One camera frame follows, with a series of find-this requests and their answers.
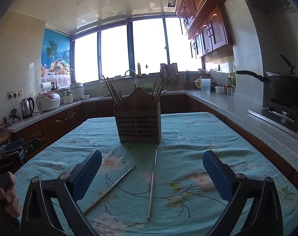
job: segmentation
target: window frame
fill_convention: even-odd
[[[166,21],[165,18],[177,18],[175,14],[167,14],[167,15],[154,15],[154,16],[144,16],[144,17],[137,17],[137,18],[132,18],[128,20],[124,20],[121,22],[115,22],[111,24],[107,24],[105,26],[100,26],[92,29],[88,29],[86,31],[80,32],[76,35],[73,35],[71,37],[71,82],[75,82],[75,64],[74,64],[74,49],[75,49],[75,40],[97,32],[97,67],[98,67],[98,73],[99,73],[99,80],[97,81],[92,81],[92,82],[87,82],[87,83],[95,83],[99,82],[100,80],[103,79],[102,77],[102,54],[101,54],[101,33],[102,30],[126,25],[127,26],[127,46],[128,46],[128,59],[129,59],[129,69],[132,69],[136,71],[135,67],[135,61],[134,61],[134,32],[133,32],[133,22],[138,21],[138,20],[146,20],[146,19],[153,19],[153,18],[161,18],[163,20],[163,28],[164,28],[164,38],[165,38],[165,43],[166,43],[166,52],[167,52],[167,62],[170,64],[170,51],[169,51],[169,45],[168,45],[168,38],[167,38],[167,27],[166,27]]]

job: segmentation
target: plastic pitcher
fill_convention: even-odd
[[[197,79],[195,84],[198,88],[201,88],[201,92],[210,93],[210,81],[211,79]]]

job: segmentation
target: ceiling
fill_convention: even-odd
[[[46,26],[74,35],[140,15],[174,12],[168,0],[15,0],[9,11],[46,21]]]

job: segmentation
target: tablecloth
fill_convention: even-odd
[[[240,135],[207,112],[161,116],[160,145],[119,142],[115,118],[89,119],[27,162],[16,174],[23,204],[33,176],[41,180],[70,172],[93,149],[102,152],[102,166],[85,197],[84,210],[134,164],[136,167],[88,214],[100,235],[205,235],[227,205],[206,173],[202,157],[213,150],[235,173],[250,179],[274,179],[282,207],[284,235],[298,224],[298,191],[270,161]],[[147,220],[150,180],[157,149],[156,182],[151,220]],[[72,235],[58,201],[53,199],[64,230]],[[233,233],[251,205],[248,200]]]

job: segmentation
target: gas stove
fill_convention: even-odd
[[[269,108],[249,110],[249,113],[267,121],[298,139],[298,104],[271,98]]]

